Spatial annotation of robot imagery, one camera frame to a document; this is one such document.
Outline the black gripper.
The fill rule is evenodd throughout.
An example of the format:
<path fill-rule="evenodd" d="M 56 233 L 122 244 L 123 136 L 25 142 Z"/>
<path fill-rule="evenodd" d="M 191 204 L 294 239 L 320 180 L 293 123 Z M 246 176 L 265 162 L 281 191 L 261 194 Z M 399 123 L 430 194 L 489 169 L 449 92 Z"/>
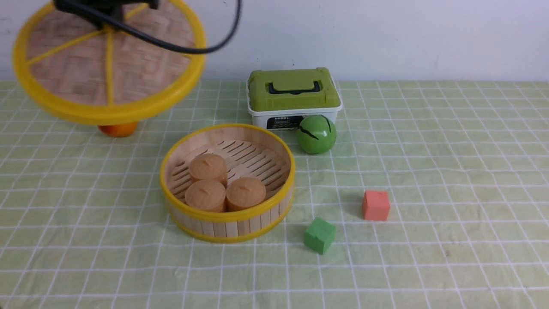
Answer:
<path fill-rule="evenodd" d="M 124 6 L 145 3 L 151 9 L 158 9 L 159 0 L 54 0 L 53 5 L 61 12 L 67 12 L 86 20 L 95 27 L 125 25 Z"/>

